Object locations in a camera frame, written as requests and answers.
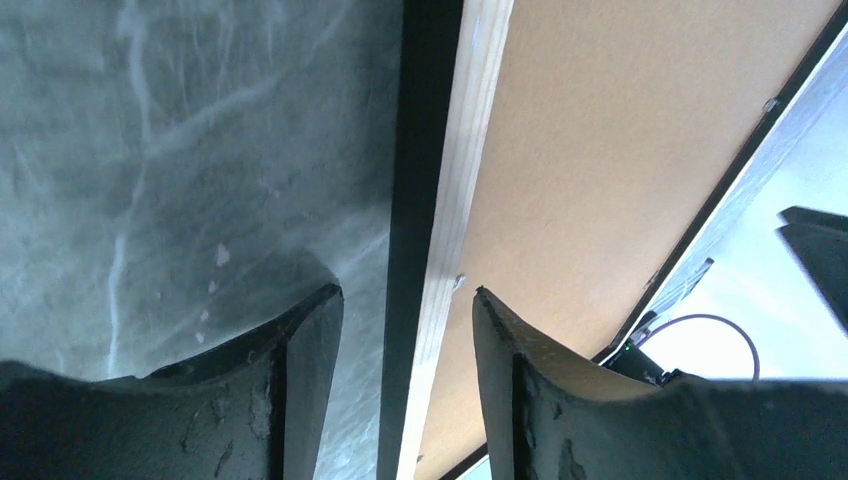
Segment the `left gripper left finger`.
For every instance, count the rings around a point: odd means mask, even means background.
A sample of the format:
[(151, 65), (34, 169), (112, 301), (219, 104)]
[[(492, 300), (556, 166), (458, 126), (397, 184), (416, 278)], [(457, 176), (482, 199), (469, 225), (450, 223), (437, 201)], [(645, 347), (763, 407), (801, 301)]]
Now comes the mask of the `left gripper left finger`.
[(341, 288), (144, 378), (1, 365), (5, 479), (310, 479), (339, 350)]

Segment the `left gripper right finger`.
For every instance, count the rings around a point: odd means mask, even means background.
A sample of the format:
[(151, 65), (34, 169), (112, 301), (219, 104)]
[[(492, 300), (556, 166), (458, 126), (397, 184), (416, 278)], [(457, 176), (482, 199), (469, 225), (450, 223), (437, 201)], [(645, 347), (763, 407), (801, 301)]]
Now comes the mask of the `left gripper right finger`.
[(486, 288), (474, 349), (496, 479), (843, 479), (837, 381), (643, 383), (582, 357)]

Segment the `picture frame black and wood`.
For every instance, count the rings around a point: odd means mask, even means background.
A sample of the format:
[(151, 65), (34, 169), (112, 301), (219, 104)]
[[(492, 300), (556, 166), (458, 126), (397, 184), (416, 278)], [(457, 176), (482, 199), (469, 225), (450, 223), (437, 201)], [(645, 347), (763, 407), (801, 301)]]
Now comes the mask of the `picture frame black and wood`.
[[(483, 160), (511, 15), (518, 1), (407, 1), (401, 78), (376, 477), (411, 479), (419, 462), (441, 348)], [(778, 93), (613, 341), (616, 353), (676, 273), (751, 155), (847, 35), (839, 7)]]

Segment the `brown backing board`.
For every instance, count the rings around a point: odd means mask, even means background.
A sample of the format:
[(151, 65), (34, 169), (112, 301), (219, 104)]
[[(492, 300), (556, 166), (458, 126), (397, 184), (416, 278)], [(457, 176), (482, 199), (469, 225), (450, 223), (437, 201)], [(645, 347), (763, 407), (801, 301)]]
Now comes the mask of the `brown backing board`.
[(415, 478), (484, 441), (475, 289), (601, 352), (838, 7), (515, 3)]

